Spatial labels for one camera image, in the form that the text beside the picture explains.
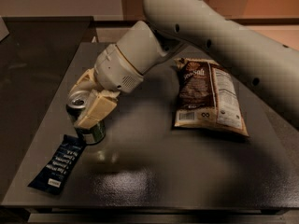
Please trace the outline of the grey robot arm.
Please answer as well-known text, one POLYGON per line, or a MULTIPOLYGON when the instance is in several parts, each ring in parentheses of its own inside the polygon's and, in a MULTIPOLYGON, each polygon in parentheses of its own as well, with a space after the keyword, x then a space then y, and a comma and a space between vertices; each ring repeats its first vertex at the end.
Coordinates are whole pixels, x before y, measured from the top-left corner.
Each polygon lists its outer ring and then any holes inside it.
POLYGON ((299 126, 299 51, 225 19, 203 0, 143 0, 146 19, 97 57, 72 92, 86 91, 76 126, 90 129, 155 65, 191 45, 224 66, 293 127, 299 126))

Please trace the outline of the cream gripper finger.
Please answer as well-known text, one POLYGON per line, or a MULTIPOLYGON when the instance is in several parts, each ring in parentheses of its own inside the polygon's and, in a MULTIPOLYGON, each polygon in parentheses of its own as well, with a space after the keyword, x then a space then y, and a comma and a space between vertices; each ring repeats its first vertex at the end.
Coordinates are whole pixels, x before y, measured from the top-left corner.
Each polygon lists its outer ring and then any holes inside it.
POLYGON ((94 69, 86 70, 82 76, 76 81, 75 85, 71 88, 68 95, 72 95, 79 91, 101 91, 102 86, 98 83, 95 78, 94 69))
POLYGON ((92 91, 88 96, 86 107, 74 126, 80 129, 91 129, 116 108, 119 95, 119 91, 92 91))

